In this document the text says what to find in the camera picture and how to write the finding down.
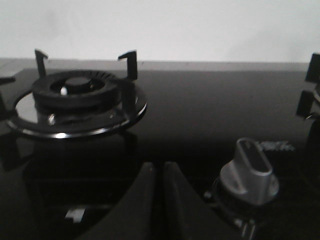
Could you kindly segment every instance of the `gas stove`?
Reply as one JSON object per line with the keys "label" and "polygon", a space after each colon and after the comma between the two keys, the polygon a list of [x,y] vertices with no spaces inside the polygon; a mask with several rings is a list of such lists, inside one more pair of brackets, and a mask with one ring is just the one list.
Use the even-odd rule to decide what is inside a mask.
{"label": "gas stove", "polygon": [[320,55],[35,55],[0,81],[0,239],[319,239]]}

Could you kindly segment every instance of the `silver knob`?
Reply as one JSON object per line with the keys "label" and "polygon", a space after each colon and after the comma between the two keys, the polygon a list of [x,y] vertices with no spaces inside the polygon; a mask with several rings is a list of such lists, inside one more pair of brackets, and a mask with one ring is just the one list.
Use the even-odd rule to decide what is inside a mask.
{"label": "silver knob", "polygon": [[270,162],[251,138],[236,142],[234,159],[222,167],[220,180],[231,195],[254,206],[271,201],[279,191]]}

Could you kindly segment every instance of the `white wall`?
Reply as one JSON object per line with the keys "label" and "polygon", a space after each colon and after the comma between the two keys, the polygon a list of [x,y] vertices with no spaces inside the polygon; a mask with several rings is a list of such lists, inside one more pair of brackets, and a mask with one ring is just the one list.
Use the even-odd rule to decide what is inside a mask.
{"label": "white wall", "polygon": [[320,0],[0,0],[0,57],[308,62]]}

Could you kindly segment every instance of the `black glass cooktop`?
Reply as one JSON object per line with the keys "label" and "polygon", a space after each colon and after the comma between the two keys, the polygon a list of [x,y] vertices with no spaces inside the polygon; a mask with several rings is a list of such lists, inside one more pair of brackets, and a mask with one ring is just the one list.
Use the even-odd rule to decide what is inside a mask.
{"label": "black glass cooktop", "polygon": [[[16,131],[2,107],[0,239],[319,239],[320,123],[296,116],[301,92],[314,88],[305,75],[140,71],[138,122],[70,139]],[[24,69],[2,85],[6,107],[38,77]],[[29,100],[16,109],[34,121]],[[263,206],[221,193],[220,170],[243,137],[279,181]]]}

